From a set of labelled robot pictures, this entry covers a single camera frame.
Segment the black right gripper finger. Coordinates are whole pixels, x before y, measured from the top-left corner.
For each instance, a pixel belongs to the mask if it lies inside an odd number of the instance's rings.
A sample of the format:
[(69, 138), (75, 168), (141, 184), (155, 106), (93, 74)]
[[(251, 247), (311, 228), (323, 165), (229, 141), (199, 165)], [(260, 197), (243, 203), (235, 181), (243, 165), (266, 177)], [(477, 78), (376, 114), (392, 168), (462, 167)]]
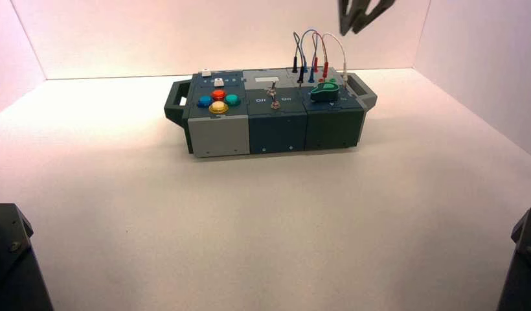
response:
[(367, 13), (367, 8), (370, 5), (370, 1), (359, 1), (359, 9), (357, 16), (352, 23), (352, 30), (355, 34), (358, 34), (371, 24), (376, 18), (380, 17), (385, 11), (387, 11), (396, 1), (395, 0), (380, 0), (377, 5)]
[(338, 0), (339, 11), (339, 32), (342, 36), (347, 35), (350, 31), (357, 34), (362, 31), (368, 24), (367, 9), (369, 0)]

